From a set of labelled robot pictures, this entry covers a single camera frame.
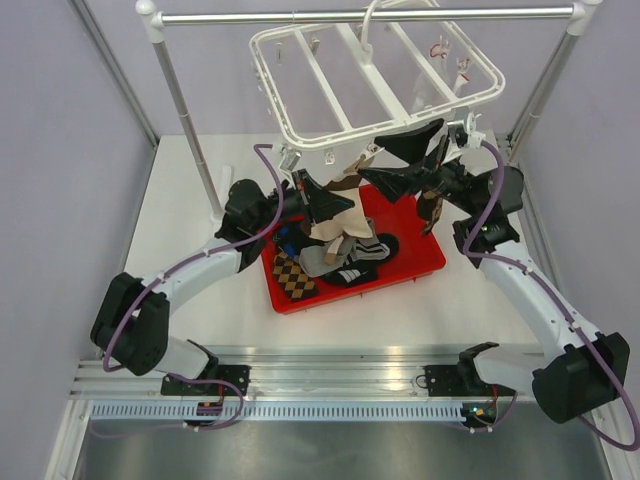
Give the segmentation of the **beige brown striped sock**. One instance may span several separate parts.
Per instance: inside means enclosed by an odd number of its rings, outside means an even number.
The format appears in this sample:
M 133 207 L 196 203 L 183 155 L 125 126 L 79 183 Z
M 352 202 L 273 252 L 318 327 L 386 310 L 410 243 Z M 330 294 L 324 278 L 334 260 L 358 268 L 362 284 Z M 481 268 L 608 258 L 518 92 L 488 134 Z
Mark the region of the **beige brown striped sock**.
M 312 239 L 329 242 L 340 236 L 361 239 L 373 237 L 372 228 L 369 226 L 364 213 L 359 190 L 363 180 L 359 170 L 368 168 L 372 161 L 372 157 L 367 157 L 364 153 L 361 153 L 354 163 L 325 185 L 329 192 L 351 200 L 354 206 L 340 212 L 330 220 L 312 226 L 310 229 L 310 237 Z
M 340 247 L 344 243 L 346 239 L 345 235 L 340 235 L 333 239 L 329 244 L 324 256 L 324 263 L 327 265 L 332 265 L 336 262 L 336 259 L 339 254 Z

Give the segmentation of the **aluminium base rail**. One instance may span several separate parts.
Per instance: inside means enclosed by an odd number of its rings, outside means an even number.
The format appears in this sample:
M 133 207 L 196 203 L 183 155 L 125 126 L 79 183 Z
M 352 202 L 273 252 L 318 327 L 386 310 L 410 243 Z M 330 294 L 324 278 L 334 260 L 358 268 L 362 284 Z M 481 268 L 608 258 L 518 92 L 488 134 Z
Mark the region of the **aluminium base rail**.
M 409 347 L 240 347 L 211 351 L 223 364 L 250 367 L 251 400 L 409 400 L 427 392 L 415 386 L 423 367 L 453 364 L 460 345 Z M 106 373 L 97 360 L 83 360 L 69 397 L 74 400 L 144 400 L 161 397 L 163 375 Z

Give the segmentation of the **brown argyle sock in bin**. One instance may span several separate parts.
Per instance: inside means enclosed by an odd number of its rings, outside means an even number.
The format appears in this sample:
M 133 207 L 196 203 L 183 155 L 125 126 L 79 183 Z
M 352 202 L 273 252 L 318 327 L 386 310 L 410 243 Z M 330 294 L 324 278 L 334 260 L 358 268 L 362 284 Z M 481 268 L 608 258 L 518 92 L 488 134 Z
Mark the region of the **brown argyle sock in bin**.
M 272 276 L 292 303 L 310 300 L 319 293 L 316 282 L 285 252 L 279 252 L 274 257 Z

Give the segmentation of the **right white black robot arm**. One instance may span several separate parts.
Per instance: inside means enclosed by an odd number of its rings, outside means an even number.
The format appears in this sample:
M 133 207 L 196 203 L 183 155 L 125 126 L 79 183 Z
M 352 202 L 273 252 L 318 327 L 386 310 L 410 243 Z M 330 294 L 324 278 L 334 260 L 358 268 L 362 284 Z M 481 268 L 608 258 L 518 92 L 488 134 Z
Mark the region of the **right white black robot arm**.
M 629 344 L 577 313 L 536 266 L 509 221 L 523 206 L 523 173 L 506 165 L 468 122 L 456 121 L 442 134 L 444 125 L 434 120 L 376 137 L 376 147 L 406 165 L 369 167 L 360 174 L 391 203 L 418 195 L 422 219 L 436 200 L 465 212 L 467 219 L 453 224 L 459 252 L 503 292 L 542 347 L 540 360 L 494 342 L 471 347 L 459 355 L 459 388 L 469 395 L 490 385 L 524 393 L 559 424 L 622 398 Z

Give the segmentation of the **black blue sock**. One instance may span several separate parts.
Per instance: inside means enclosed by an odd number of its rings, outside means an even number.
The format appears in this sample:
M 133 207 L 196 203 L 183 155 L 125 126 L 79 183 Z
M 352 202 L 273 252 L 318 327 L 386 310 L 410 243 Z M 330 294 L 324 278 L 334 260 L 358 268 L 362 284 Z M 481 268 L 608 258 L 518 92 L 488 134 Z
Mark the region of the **black blue sock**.
M 346 256 L 346 260 L 344 264 L 330 272 L 320 277 L 320 279 L 333 286 L 339 287 L 355 287 L 359 285 L 363 285 L 366 283 L 373 282 L 378 279 L 377 269 L 393 260 L 399 252 L 399 241 L 395 237 L 396 243 L 392 248 L 392 253 L 389 258 L 382 262 L 376 261 L 355 261 L 351 262 L 348 260 L 348 255 Z
M 273 243 L 290 258 L 295 259 L 307 246 L 308 237 L 299 229 L 282 227 L 272 236 Z

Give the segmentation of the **metal clothes rack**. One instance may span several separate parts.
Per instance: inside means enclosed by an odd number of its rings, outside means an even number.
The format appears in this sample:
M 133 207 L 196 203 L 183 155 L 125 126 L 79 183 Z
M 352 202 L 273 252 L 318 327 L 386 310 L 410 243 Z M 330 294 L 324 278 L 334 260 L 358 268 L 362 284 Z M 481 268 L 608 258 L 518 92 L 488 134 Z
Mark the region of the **metal clothes rack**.
M 267 25 L 267 30 L 259 32 L 251 38 L 249 49 L 254 60 L 258 83 L 263 87 L 271 105 L 272 112 L 284 138 L 284 145 L 300 152 L 317 150 L 330 152 L 336 146 L 355 142 L 375 133 L 398 133 L 403 129 L 414 127 L 422 121 L 448 116 L 464 107 L 475 108 L 484 105 L 502 94 L 506 86 L 504 74 L 469 39 L 458 26 L 458 21 L 564 19 L 567 22 L 565 34 L 548 64 L 550 69 L 554 69 L 557 60 L 567 50 L 571 40 L 584 34 L 598 6 L 599 4 L 596 1 L 578 1 L 568 6 L 445 9 L 435 1 L 428 1 L 422 9 L 403 9 L 397 1 L 372 1 L 366 8 L 360 10 L 178 15 L 159 11 L 152 1 L 139 1 L 136 3 L 135 9 L 153 45 L 165 82 L 176 107 L 211 207 L 211 219 L 213 222 L 219 222 L 223 215 L 221 200 L 214 186 L 166 46 L 165 28 L 169 26 Z M 463 47 L 472 63 L 490 81 L 490 87 L 479 93 L 460 96 L 456 101 L 445 102 L 417 113 L 408 112 L 392 91 L 390 85 L 383 79 L 382 74 L 374 63 L 373 47 L 369 42 L 369 30 L 374 22 L 384 23 L 385 27 L 398 37 L 423 73 L 432 73 L 433 70 L 429 66 L 427 58 L 409 38 L 401 25 L 404 22 L 439 23 Z M 313 32 L 330 28 L 337 31 L 350 51 L 365 83 L 387 112 L 389 116 L 387 120 L 366 124 L 362 127 L 354 127 L 349 122 L 342 105 L 335 96 L 315 58 L 314 50 L 305 43 L 303 36 L 306 31 Z M 276 81 L 260 49 L 260 44 L 263 41 L 275 41 L 287 37 L 295 37 L 300 42 L 304 58 L 309 64 L 314 78 L 317 80 L 319 88 L 340 126 L 338 132 L 307 139 L 301 137 L 294 129 Z

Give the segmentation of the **white clip sock hanger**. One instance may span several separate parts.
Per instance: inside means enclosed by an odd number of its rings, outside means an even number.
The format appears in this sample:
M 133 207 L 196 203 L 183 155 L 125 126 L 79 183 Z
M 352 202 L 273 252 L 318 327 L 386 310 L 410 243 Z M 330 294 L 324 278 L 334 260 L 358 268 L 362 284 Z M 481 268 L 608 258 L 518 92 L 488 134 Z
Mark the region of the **white clip sock hanger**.
M 281 155 L 411 130 L 496 100 L 504 74 L 453 21 L 289 25 L 249 42 Z

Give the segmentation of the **grey striped sock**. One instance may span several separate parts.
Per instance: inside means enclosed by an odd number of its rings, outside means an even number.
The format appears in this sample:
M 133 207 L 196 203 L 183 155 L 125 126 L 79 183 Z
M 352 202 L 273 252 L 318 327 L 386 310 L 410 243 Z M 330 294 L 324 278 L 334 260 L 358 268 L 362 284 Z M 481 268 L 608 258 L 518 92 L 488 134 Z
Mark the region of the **grey striped sock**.
M 351 262 L 382 262 L 391 256 L 396 239 L 393 235 L 387 233 L 377 234 L 374 220 L 370 217 L 367 217 L 366 220 L 372 236 L 370 238 L 357 238 L 348 255 L 348 260 Z
M 346 260 L 346 253 L 330 253 L 326 246 L 310 246 L 300 252 L 298 263 L 312 278 L 321 277 L 340 268 Z

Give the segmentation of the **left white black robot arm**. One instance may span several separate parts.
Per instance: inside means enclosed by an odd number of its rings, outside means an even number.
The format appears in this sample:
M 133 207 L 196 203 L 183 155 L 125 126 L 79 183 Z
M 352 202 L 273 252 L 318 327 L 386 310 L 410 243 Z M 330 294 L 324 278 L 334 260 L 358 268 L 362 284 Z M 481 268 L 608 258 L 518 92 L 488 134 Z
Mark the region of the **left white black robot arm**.
M 219 230 L 199 250 L 173 266 L 146 277 L 123 272 L 106 291 L 90 332 L 103 353 L 103 366 L 135 376 L 162 372 L 173 387 L 197 395 L 232 390 L 218 358 L 191 340 L 170 335 L 171 316 L 209 286 L 252 265 L 277 223 L 304 218 L 321 223 L 353 208 L 353 199 L 320 186 L 299 170 L 264 194 L 251 179 L 229 189 Z

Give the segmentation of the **white glove with red trim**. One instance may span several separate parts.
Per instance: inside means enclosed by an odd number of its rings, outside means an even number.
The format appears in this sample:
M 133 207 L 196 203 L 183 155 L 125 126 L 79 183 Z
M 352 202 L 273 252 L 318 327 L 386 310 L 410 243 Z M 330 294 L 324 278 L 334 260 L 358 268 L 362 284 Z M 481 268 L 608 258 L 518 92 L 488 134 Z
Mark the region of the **white glove with red trim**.
M 411 113 L 458 100 L 464 87 L 470 83 L 468 70 L 472 60 L 468 56 L 456 59 L 456 75 L 451 79 L 449 54 L 452 48 L 451 41 L 443 36 L 430 47 L 427 61 L 433 72 L 419 74 L 414 84 Z

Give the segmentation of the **grey striped sock back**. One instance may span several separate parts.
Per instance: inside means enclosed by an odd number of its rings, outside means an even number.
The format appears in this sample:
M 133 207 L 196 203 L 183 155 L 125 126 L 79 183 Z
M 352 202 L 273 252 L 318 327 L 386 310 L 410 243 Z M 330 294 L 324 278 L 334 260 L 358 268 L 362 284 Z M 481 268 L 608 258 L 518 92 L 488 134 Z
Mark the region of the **grey striped sock back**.
M 374 220 L 370 217 L 367 217 L 366 220 L 372 236 L 370 238 L 357 238 L 348 255 L 348 260 L 351 262 L 382 262 L 391 256 L 396 239 L 393 235 L 387 233 L 377 234 Z

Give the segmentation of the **red plastic bin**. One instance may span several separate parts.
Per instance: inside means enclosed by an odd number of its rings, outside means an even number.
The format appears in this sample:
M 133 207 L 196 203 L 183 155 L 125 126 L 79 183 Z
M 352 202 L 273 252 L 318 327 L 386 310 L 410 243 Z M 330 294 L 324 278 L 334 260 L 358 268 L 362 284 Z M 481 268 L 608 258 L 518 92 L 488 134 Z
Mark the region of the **red plastic bin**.
M 358 286 L 330 285 L 321 279 L 314 281 L 312 295 L 305 293 L 293 298 L 277 279 L 274 269 L 284 257 L 281 249 L 268 241 L 262 252 L 262 263 L 271 304 L 279 314 L 309 310 L 350 297 L 380 290 L 392 285 L 428 276 L 446 265 L 446 259 L 433 234 L 421 234 L 423 222 L 416 216 L 417 201 L 409 196 L 391 204 L 373 186 L 360 188 L 364 212 L 374 222 L 378 234 L 390 234 L 399 241 L 399 252 L 376 270 L 377 278 Z

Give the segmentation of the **grey striped sock front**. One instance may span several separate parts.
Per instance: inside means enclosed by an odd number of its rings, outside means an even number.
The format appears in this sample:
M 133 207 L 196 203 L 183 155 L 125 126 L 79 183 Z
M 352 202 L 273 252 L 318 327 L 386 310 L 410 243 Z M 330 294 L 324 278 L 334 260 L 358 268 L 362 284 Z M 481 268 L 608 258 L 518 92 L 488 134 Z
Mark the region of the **grey striped sock front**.
M 340 268 L 346 260 L 346 253 L 330 253 L 326 246 L 310 246 L 300 252 L 298 263 L 312 278 L 321 277 Z

